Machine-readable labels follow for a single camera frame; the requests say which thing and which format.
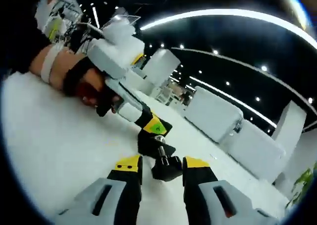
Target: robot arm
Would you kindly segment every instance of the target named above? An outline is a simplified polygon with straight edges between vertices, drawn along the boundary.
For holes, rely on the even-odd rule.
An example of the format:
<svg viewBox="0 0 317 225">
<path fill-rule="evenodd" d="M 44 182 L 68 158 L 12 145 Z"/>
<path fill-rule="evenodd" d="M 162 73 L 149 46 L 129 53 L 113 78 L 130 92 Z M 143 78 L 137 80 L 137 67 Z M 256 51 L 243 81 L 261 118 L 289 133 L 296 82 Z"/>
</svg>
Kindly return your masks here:
<svg viewBox="0 0 317 225">
<path fill-rule="evenodd" d="M 142 156 L 116 163 L 56 216 L 58 225 L 135 225 L 142 199 Z M 218 181 L 208 163 L 183 158 L 184 203 L 189 225 L 275 225 L 278 221 L 252 208 L 251 200 L 227 181 Z"/>
<path fill-rule="evenodd" d="M 104 77 L 105 83 L 97 95 L 97 114 L 104 116 L 111 108 L 130 122 L 141 127 L 138 135 L 139 153 L 158 158 L 158 147 L 153 139 L 156 135 L 167 135 L 172 125 L 155 115 L 151 109 L 125 84 L 125 75 L 143 55 L 144 43 L 132 36 L 134 27 L 125 21 L 112 23 L 98 33 L 104 38 L 93 39 L 87 57 L 79 61 L 66 74 L 63 91 L 66 95 L 76 95 L 80 79 L 94 68 Z M 167 155 L 171 156 L 175 148 L 164 144 Z"/>
</svg>

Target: wrist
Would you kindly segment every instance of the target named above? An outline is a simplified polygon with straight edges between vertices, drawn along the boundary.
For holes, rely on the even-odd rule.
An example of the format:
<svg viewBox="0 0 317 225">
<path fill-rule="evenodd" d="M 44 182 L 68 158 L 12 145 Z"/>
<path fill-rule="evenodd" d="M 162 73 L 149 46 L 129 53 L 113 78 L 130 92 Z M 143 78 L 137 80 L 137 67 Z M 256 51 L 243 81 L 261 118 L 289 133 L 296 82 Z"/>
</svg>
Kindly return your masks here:
<svg viewBox="0 0 317 225">
<path fill-rule="evenodd" d="M 50 85 L 57 90 L 62 90 L 67 72 L 84 57 L 82 54 L 75 55 L 71 53 L 67 48 L 59 52 L 53 62 Z"/>
<path fill-rule="evenodd" d="M 29 70 L 31 73 L 33 73 L 37 76 L 41 76 L 41 71 L 43 68 L 43 63 L 44 63 L 45 57 L 47 56 L 47 54 L 49 53 L 49 51 L 52 47 L 53 47 L 53 45 L 46 46 L 33 59 L 33 61 L 31 62 L 31 65 L 29 67 Z"/>
</svg>

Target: white table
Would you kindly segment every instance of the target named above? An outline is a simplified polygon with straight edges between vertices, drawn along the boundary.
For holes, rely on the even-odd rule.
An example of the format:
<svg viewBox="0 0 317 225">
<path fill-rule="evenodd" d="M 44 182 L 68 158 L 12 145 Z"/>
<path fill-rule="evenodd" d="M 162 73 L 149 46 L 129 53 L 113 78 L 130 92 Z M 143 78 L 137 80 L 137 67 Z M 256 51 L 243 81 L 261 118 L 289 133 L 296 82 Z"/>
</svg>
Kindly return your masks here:
<svg viewBox="0 0 317 225">
<path fill-rule="evenodd" d="M 167 142 L 180 158 L 209 162 L 218 179 L 226 179 L 249 196 L 254 208 L 281 218 L 287 199 L 258 181 L 175 110 L 142 93 L 158 116 L 173 125 Z M 18 179 L 35 205 L 52 218 L 74 196 L 99 177 L 107 177 L 116 161 L 137 153 L 140 130 L 119 115 L 99 117 L 79 100 L 66 98 L 31 74 L 10 76 L 4 84 L 3 129 Z M 139 225 L 188 224 L 182 178 L 154 180 L 144 158 Z"/>
</svg>

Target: white display stand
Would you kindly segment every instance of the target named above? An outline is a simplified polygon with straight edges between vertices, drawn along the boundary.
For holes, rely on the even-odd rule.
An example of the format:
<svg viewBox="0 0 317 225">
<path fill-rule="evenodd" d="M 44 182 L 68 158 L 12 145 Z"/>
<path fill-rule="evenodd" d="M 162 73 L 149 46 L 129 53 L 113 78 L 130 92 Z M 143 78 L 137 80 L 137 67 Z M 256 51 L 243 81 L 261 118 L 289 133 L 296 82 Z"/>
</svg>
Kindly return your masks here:
<svg viewBox="0 0 317 225">
<path fill-rule="evenodd" d="M 221 143 L 243 119 L 243 112 L 212 92 L 196 86 L 184 115 L 216 143 Z"/>
<path fill-rule="evenodd" d="M 228 154 L 256 178 L 272 184 L 284 164 L 285 150 L 261 129 L 243 119 Z"/>
<path fill-rule="evenodd" d="M 285 169 L 295 150 L 304 128 L 306 115 L 307 113 L 293 101 L 282 112 L 272 138 L 284 148 L 286 156 L 284 166 L 279 168 L 276 177 Z"/>
<path fill-rule="evenodd" d="M 142 69 L 147 80 L 160 87 L 180 64 L 180 60 L 168 49 L 158 49 Z"/>
<path fill-rule="evenodd" d="M 254 208 L 282 218 L 288 200 L 270 184 L 258 181 L 209 138 L 166 107 L 138 95 L 173 125 L 166 137 L 180 158 L 207 161 L 218 179 L 251 198 Z M 107 177 L 122 157 L 137 154 L 139 127 L 119 115 L 99 117 L 95 109 L 67 98 L 29 73 L 10 76 L 2 95 L 2 128 L 17 178 L 34 204 L 52 218 L 99 177 Z M 182 177 L 171 182 L 152 178 L 154 160 L 144 157 L 138 225 L 186 225 Z"/>
</svg>

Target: ceiling light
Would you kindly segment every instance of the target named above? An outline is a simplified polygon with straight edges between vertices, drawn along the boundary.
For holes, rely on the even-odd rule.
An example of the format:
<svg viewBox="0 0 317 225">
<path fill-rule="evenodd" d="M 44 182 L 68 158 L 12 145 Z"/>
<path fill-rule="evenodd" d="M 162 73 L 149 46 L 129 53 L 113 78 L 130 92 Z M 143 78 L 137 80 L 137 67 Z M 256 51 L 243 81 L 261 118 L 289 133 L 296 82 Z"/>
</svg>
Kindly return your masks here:
<svg viewBox="0 0 317 225">
<path fill-rule="evenodd" d="M 196 91 L 196 89 L 194 89 L 193 87 L 186 85 L 189 89 L 191 89 L 192 91 Z"/>
<path fill-rule="evenodd" d="M 97 17 L 97 12 L 96 12 L 96 8 L 95 7 L 93 7 L 93 13 L 94 13 L 94 17 L 95 17 L 97 28 L 100 28 L 98 17 Z"/>
<path fill-rule="evenodd" d="M 169 77 L 169 78 L 172 79 L 172 80 L 175 80 L 176 82 L 179 82 L 179 80 L 177 80 L 177 79 L 175 79 L 173 77 Z"/>
<path fill-rule="evenodd" d="M 149 28 L 152 28 L 154 26 L 168 23 L 177 19 L 183 19 L 183 18 L 190 18 L 190 17 L 195 17 L 195 16 L 208 16 L 208 15 L 231 15 L 231 16 L 242 16 L 242 17 L 248 17 L 248 18 L 255 18 L 259 20 L 263 20 L 269 23 L 276 24 L 282 28 L 285 28 L 296 35 L 300 36 L 304 40 L 306 40 L 309 44 L 311 44 L 315 49 L 317 49 L 317 42 L 313 37 L 311 37 L 307 32 L 305 32 L 303 29 L 295 26 L 294 24 L 287 22 L 283 19 L 280 19 L 278 17 L 266 14 L 266 13 L 261 13 L 261 12 L 256 12 L 256 11 L 251 11 L 251 10 L 245 10 L 245 9 L 204 9 L 204 10 L 197 10 L 197 11 L 191 11 L 187 13 L 181 13 L 177 14 L 174 16 L 170 16 L 167 18 L 163 18 L 160 20 L 157 20 L 153 23 L 150 23 L 146 26 L 143 26 L 141 30 L 146 30 Z"/>
<path fill-rule="evenodd" d="M 199 79 L 196 79 L 195 77 L 190 76 L 189 78 L 192 79 L 192 80 L 195 80 L 195 81 L 197 81 L 197 82 L 199 82 L 199 83 L 201 83 L 202 85 L 205 85 L 205 86 L 207 86 L 207 87 L 213 89 L 214 91 L 216 91 L 216 92 L 218 92 L 218 93 L 224 95 L 225 97 L 228 97 L 229 99 L 235 101 L 236 103 L 242 105 L 243 107 L 247 108 L 247 109 L 250 110 L 251 112 L 255 113 L 257 116 L 259 116 L 260 118 L 262 118 L 263 120 L 265 120 L 267 123 L 269 123 L 270 125 L 272 125 L 274 128 L 277 127 L 276 124 L 275 124 L 273 121 L 271 121 L 270 119 L 268 119 L 267 117 L 265 117 L 265 116 L 264 116 L 263 114 L 261 114 L 260 112 L 256 111 L 254 108 L 252 108 L 252 107 L 250 107 L 249 105 L 245 104 L 244 102 L 242 102 L 242 101 L 236 99 L 235 97 L 233 97 L 233 96 L 231 96 L 231 95 L 229 95 L 229 94 L 227 94 L 227 93 L 225 93 L 225 92 L 223 92 L 223 91 L 217 89 L 216 87 L 214 87 L 214 86 L 212 86 L 212 85 L 210 85 L 210 84 L 207 84 L 206 82 L 203 82 L 203 81 L 201 81 L 201 80 L 199 80 Z"/>
</svg>

